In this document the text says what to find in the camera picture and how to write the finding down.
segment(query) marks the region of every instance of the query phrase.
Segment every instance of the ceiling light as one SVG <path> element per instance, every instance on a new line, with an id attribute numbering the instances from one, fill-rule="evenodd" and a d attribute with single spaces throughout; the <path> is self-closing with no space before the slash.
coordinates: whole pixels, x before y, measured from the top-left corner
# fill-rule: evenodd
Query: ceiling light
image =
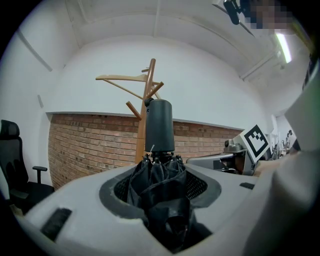
<path id="1" fill-rule="evenodd" d="M 287 43 L 287 40 L 285 38 L 285 36 L 283 34 L 275 34 L 276 37 L 278 38 L 279 42 L 280 42 L 280 45 L 281 45 L 281 48 L 282 48 L 282 51 L 283 51 L 283 54 L 284 54 L 284 57 L 285 57 L 285 62 L 286 63 L 289 63 L 290 61 L 292 61 L 292 58 L 291 58 L 291 54 L 290 54 L 290 51 L 289 51 L 289 47 L 288 47 L 288 43 Z"/>

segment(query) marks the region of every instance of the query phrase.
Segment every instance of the office chair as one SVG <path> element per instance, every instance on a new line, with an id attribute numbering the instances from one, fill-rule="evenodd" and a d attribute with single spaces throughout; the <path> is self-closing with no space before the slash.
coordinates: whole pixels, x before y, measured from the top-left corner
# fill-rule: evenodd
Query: office chair
<path id="1" fill-rule="evenodd" d="M 0 131 L 0 167 L 8 183 L 11 203 L 20 208 L 23 214 L 52 194 L 52 186 L 41 184 L 41 172 L 48 169 L 34 166 L 37 171 L 37 183 L 28 181 L 28 173 L 22 154 L 22 139 L 16 123 L 1 120 Z"/>

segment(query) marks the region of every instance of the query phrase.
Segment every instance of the white wall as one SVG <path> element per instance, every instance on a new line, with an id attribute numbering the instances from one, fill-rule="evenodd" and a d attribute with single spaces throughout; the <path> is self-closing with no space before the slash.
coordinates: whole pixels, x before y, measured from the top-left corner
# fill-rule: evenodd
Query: white wall
<path id="1" fill-rule="evenodd" d="M 287 138 L 287 133 L 289 130 L 292 130 L 292 133 L 295 135 L 294 130 L 290 126 L 288 120 L 284 115 L 280 115 L 276 117 L 276 122 L 277 122 L 277 127 L 278 127 L 278 134 L 279 134 L 279 142 L 282 145 L 282 140 L 284 141 L 284 144 L 286 144 L 286 138 Z"/>
<path id="2" fill-rule="evenodd" d="M 63 67 L 79 47 L 63 0 L 40 3 L 21 24 L 20 31 L 22 37 L 14 34 L 0 63 L 0 119 L 18 124 L 29 181 L 37 182 L 37 171 L 32 166 L 49 168 L 50 128 L 50 115 L 40 107 L 37 95 L 44 106 L 48 105 Z M 41 181 L 52 184 L 50 170 L 41 173 Z"/>
<path id="3" fill-rule="evenodd" d="M 131 114 L 126 101 L 139 110 L 140 99 L 95 77 L 140 75 L 151 58 L 156 59 L 154 81 L 164 82 L 159 94 L 171 102 L 174 119 L 239 129 L 259 124 L 267 130 L 258 93 L 230 66 L 188 44 L 151 36 L 121 36 L 85 45 L 64 68 L 46 111 Z M 119 84 L 143 94 L 142 83 Z"/>

